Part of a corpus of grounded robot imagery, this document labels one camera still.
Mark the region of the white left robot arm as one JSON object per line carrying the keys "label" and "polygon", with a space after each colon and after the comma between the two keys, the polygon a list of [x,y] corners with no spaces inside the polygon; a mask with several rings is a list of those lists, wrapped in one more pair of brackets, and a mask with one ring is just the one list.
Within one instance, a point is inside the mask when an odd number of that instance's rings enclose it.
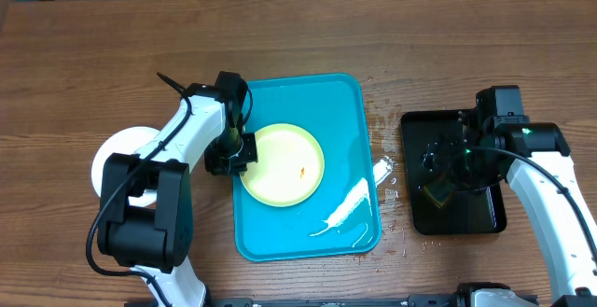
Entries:
{"label": "white left robot arm", "polygon": [[253,96],[232,72],[220,72],[212,85],[160,79],[179,93],[179,109],[147,143],[105,160],[86,258],[101,275],[141,278],[155,306],[209,306],[209,290],[188,257],[190,175],[199,160],[212,175],[239,175],[257,161],[256,138],[244,129]]}

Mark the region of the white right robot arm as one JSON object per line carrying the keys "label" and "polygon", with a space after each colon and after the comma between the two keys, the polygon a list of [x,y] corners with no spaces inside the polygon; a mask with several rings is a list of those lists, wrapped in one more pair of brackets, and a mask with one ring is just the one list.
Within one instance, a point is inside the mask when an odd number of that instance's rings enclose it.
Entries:
{"label": "white right robot arm", "polygon": [[554,305],[595,305],[596,222],[559,127],[531,122],[517,86],[478,92],[475,107],[461,112],[459,121],[459,138],[427,145],[422,165],[438,177],[423,193],[441,206],[459,190],[507,182],[531,222]]}

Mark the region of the yellow-green plate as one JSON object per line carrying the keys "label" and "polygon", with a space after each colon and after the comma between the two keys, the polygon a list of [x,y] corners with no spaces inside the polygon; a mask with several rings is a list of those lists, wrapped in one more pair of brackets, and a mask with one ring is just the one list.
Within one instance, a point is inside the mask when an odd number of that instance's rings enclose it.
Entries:
{"label": "yellow-green plate", "polygon": [[297,125],[276,123],[256,131],[257,161],[241,181],[257,201],[273,207],[304,202],[323,180],[325,158],[318,141]]}

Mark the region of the green yellow sponge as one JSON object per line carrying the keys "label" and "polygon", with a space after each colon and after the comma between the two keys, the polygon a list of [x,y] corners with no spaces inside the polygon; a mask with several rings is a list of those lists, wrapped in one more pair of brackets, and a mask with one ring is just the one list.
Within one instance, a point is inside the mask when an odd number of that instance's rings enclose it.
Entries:
{"label": "green yellow sponge", "polygon": [[456,190],[456,184],[444,176],[422,186],[423,195],[438,208],[444,207]]}

